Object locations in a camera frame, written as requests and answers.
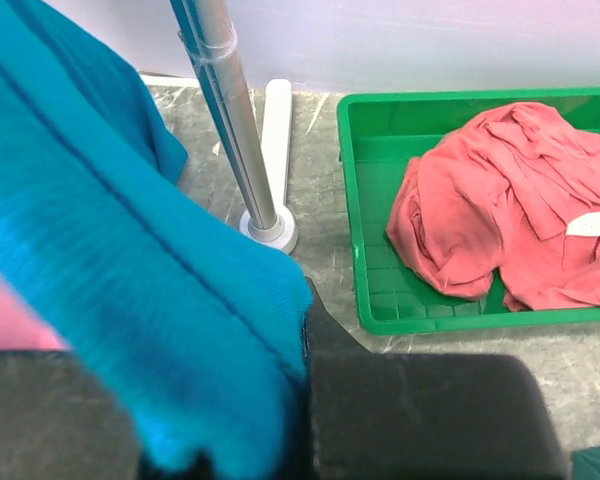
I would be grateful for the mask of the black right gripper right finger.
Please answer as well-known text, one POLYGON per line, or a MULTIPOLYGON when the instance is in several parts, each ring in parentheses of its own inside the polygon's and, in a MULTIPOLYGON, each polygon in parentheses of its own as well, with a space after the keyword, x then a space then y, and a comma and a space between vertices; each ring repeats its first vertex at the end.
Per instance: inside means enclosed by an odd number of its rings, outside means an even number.
POLYGON ((373 353, 315 298, 306 318, 314 479, 565 479, 540 388, 500 354, 373 353))

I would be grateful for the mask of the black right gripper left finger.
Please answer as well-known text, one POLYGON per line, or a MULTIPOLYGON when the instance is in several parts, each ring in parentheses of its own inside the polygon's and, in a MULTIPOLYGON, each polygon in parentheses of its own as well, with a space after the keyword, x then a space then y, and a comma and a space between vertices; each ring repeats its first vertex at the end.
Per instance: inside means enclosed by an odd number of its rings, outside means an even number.
POLYGON ((162 479, 128 414, 63 352, 0 352, 0 479, 162 479))

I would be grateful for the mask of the pink t shirt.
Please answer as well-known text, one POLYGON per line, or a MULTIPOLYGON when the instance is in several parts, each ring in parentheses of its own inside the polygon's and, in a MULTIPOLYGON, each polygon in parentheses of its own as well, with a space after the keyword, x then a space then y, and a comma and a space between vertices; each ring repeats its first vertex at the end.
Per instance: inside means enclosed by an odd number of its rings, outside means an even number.
POLYGON ((69 346, 0 276, 0 351, 66 351, 69 346))

